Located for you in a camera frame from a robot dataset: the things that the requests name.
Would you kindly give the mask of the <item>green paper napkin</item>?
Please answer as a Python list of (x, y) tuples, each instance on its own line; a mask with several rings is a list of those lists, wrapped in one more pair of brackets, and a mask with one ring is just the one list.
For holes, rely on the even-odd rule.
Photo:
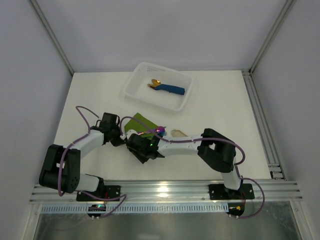
[[(141, 115), (138, 112), (133, 116), (133, 118), (136, 120), (139, 120), (140, 122), (142, 122), (144, 125), (146, 125), (151, 130), (156, 129), (158, 127), (158, 125), (156, 125), (152, 121), (148, 120), (147, 118), (145, 118), (143, 115)], [(138, 134), (147, 131), (147, 128), (145, 126), (143, 126), (141, 123), (137, 122), (136, 120), (130, 119), (124, 125), (124, 132), (125, 133), (127, 133), (129, 130), (134, 130)]]

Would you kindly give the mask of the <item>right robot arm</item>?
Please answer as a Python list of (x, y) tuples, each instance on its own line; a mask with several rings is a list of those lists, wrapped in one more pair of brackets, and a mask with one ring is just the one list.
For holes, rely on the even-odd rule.
[(155, 132), (152, 135), (149, 139), (132, 129), (126, 133), (127, 149), (142, 164), (170, 156), (198, 156), (211, 169), (221, 173), (223, 190), (229, 198), (243, 196), (238, 165), (244, 162), (246, 155), (238, 144), (211, 128), (190, 137), (162, 137)]

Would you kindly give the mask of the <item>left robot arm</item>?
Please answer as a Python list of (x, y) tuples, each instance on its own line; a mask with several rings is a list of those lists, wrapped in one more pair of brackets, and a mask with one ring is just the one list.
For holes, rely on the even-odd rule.
[(48, 147), (39, 184), (57, 190), (59, 193), (98, 192), (102, 178), (81, 173), (81, 160), (95, 149), (111, 143), (117, 147), (125, 143), (121, 139), (120, 117), (104, 113), (97, 126), (68, 145), (52, 144)]

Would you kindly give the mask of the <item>iridescent blue fork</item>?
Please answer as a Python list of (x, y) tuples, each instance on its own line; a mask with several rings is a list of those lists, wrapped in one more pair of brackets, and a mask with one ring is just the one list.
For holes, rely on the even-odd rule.
[(166, 131), (158, 132), (158, 133), (156, 133), (156, 135), (159, 136), (160, 138), (163, 138), (163, 137), (167, 136), (167, 132)]

